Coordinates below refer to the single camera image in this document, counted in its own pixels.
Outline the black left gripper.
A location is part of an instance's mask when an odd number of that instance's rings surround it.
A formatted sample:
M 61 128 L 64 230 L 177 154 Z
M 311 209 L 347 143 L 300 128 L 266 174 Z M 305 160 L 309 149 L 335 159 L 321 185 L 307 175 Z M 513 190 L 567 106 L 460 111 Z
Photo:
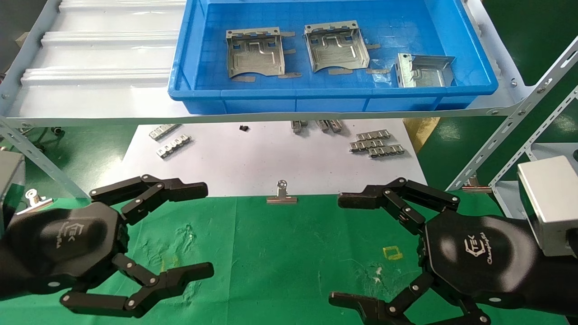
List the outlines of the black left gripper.
M 159 301 L 181 296 L 190 282 L 214 275 L 212 263 L 155 275 L 124 255 L 128 241 L 120 214 L 101 202 L 16 216 L 1 238 L 1 300 L 72 288 L 60 302 L 73 313 L 140 318 Z M 128 297 L 87 292 L 116 270 L 140 289 Z

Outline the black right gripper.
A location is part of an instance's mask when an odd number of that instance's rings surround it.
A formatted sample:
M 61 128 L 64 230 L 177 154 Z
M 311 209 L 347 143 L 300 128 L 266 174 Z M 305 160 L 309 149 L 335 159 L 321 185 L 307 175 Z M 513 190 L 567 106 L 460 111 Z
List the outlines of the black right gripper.
M 382 208 L 411 234 L 423 235 L 424 267 L 434 276 L 423 272 L 390 302 L 331 292 L 331 305 L 356 310 L 364 325 L 412 325 L 405 312 L 435 284 L 435 291 L 451 304 L 458 301 L 464 314 L 433 325 L 490 325 L 473 301 L 502 309 L 578 311 L 577 259 L 544 255 L 528 222 L 456 212 L 426 222 L 409 202 L 436 212 L 456 211 L 460 198 L 402 177 L 338 195 L 343 209 Z

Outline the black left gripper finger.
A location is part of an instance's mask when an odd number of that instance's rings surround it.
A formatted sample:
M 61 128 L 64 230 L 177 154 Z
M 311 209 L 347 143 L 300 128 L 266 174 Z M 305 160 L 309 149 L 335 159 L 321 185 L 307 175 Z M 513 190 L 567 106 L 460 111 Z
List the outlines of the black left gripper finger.
M 205 198 L 208 185 L 204 182 L 186 184 L 179 178 L 158 179 L 144 174 L 89 192 L 93 202 L 112 206 L 126 202 L 121 208 L 124 223 L 135 225 L 167 201 L 181 202 Z

